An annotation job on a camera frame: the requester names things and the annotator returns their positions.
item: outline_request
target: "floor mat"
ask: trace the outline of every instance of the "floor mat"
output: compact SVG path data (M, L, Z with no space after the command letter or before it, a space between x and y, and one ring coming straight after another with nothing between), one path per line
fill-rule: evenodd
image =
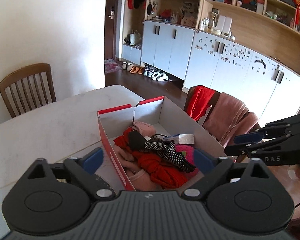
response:
M122 70L122 63L115 59L105 61L105 74Z

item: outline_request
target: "red towel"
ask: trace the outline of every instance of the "red towel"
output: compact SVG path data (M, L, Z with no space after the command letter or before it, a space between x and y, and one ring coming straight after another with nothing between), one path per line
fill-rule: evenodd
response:
M207 109L210 107L208 103L215 92L215 90L204 86L196 86L188 105L187 114L195 121L205 116Z
M163 161L157 154L132 151L128 144L128 134L131 131L132 128L129 127L123 135L114 139L114 143L138 159L138 166L150 174L151 181L164 188L178 188L187 182L187 178L182 172Z

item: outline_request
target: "white shoe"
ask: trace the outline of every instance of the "white shoe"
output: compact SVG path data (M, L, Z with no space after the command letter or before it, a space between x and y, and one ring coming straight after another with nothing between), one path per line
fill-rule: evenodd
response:
M152 80L156 80L158 76L160 76L160 73L159 73L159 72L154 72L154 73L152 74L152 76L151 76L151 79L152 79Z
M161 73L160 76L158 76L157 81L166 81L169 77L166 75L166 73Z

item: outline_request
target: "clothes on chair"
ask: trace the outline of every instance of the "clothes on chair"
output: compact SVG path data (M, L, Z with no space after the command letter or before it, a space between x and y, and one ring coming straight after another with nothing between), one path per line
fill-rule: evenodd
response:
M215 92L215 90L204 86L196 86L186 111L187 114L195 121L205 116L210 107L209 101Z
M233 138L236 135L249 132L258 122L258 118L253 112L242 119L248 111L243 102L231 95L221 93L203 127L225 147L228 143L233 144Z

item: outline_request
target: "pink towel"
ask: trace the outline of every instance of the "pink towel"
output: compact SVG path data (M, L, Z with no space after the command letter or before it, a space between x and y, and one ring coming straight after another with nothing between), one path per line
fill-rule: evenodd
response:
M252 112L240 122L247 111L248 108L243 102L231 95L221 93L203 127L225 147L229 142L233 144L236 135L249 132L258 122L257 116Z

